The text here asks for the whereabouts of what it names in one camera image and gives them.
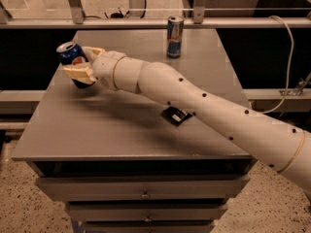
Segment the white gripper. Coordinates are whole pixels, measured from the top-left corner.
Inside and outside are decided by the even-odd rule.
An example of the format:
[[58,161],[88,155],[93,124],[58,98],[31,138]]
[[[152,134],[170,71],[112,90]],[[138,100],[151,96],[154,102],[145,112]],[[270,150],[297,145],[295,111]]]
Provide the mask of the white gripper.
[[67,77],[85,84],[93,84],[97,78],[106,88],[117,90],[114,82],[114,71],[120,60],[125,58],[125,54],[113,50],[105,52],[104,49],[95,47],[83,47],[83,51],[87,60],[93,62],[92,69],[89,62],[64,65],[63,71]]

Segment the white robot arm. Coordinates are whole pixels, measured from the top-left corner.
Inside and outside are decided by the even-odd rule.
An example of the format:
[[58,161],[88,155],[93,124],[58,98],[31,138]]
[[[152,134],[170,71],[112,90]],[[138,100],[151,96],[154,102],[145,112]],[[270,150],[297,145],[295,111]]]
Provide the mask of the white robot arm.
[[208,93],[161,62],[74,43],[57,52],[69,79],[86,85],[101,82],[113,90],[141,94],[184,110],[311,192],[311,133]]

